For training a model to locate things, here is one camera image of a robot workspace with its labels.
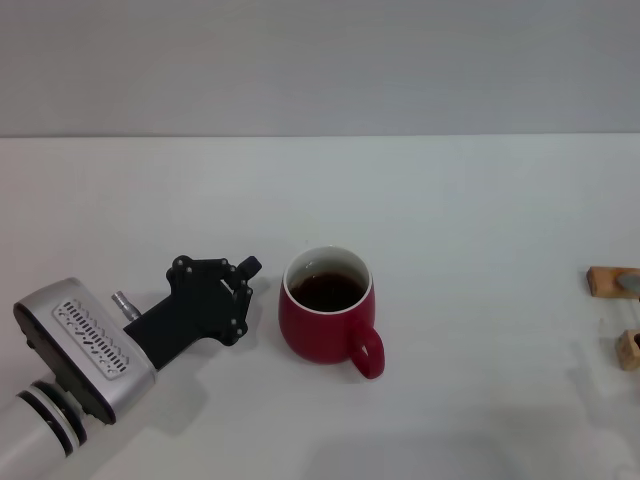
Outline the silver metal connector plug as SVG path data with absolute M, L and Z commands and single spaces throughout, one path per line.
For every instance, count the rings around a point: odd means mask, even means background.
M 122 291 L 117 291 L 112 294 L 111 299 L 129 322 L 136 321 L 140 318 L 141 312 L 128 300 Z

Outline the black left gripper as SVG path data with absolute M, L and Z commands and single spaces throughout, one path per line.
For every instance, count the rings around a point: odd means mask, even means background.
M 238 265 L 224 258 L 180 256 L 166 273 L 170 295 L 124 331 L 157 370 L 203 338 L 234 345 L 247 333 L 246 317 L 253 295 L 248 282 L 260 270 L 255 256 Z

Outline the wooden spoon rest block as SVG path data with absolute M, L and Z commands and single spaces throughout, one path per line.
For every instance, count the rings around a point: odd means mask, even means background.
M 625 330 L 616 340 L 615 350 L 622 370 L 640 369 L 640 330 Z
M 629 290 L 619 282 L 619 278 L 624 275 L 640 278 L 640 269 L 591 266 L 586 272 L 586 280 L 591 296 L 605 299 L 640 300 L 640 286 Z

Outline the red ceramic cup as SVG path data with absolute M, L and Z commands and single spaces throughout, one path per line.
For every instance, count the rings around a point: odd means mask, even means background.
M 354 306 L 319 312 L 300 305 L 290 288 L 319 273 L 340 273 L 366 287 Z M 279 296 L 279 326 L 287 345 L 305 360 L 318 364 L 351 361 L 367 379 L 385 369 L 382 339 L 375 330 L 376 297 L 372 273 L 355 253 L 339 246 L 316 247 L 295 257 L 285 268 Z

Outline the dark brown coffee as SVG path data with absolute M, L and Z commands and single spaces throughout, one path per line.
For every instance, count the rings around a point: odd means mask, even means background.
M 338 312 L 357 304 L 367 288 L 340 273 L 311 275 L 290 288 L 292 297 L 302 306 L 319 312 Z

